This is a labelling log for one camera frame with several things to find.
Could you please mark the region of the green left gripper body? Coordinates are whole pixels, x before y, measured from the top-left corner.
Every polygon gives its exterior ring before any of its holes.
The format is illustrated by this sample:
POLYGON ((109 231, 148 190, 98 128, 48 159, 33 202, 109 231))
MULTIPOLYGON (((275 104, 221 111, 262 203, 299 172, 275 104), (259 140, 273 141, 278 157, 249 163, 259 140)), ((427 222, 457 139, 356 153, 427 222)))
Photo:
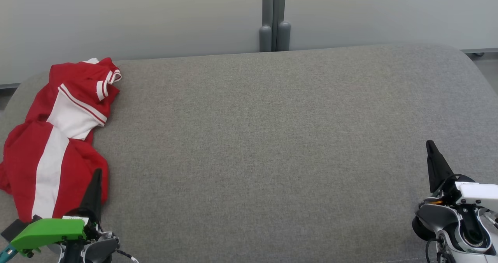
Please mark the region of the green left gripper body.
POLYGON ((88 217, 44 218, 27 225, 11 240, 18 252, 55 244, 87 243, 100 237, 98 226, 88 217))

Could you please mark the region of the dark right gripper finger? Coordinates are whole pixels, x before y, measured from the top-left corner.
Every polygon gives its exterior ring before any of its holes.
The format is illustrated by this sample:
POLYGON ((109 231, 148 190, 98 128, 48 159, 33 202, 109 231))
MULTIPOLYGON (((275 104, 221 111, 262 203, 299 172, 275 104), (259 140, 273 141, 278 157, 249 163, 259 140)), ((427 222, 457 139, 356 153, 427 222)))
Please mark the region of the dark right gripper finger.
POLYGON ((433 140, 426 142, 430 193, 435 193, 445 182, 455 179, 454 173, 433 140))

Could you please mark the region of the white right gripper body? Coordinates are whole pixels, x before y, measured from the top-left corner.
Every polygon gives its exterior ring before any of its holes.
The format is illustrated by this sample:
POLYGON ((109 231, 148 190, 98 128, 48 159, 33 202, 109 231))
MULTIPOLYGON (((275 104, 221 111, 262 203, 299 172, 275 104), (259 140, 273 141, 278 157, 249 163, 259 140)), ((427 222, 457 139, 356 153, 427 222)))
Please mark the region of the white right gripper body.
POLYGON ((444 179, 438 187, 438 196, 452 207, 470 205, 493 213, 498 209, 498 186, 475 182, 465 175, 454 174, 444 179))

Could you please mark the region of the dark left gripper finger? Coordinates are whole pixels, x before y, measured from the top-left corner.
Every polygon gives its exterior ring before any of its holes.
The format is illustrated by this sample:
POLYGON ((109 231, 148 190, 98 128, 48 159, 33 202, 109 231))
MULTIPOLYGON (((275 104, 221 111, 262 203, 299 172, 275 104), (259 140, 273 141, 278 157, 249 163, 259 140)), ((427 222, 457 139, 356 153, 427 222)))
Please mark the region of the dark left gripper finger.
POLYGON ((96 169, 80 203, 80 213, 92 221, 101 220, 102 170, 96 169))

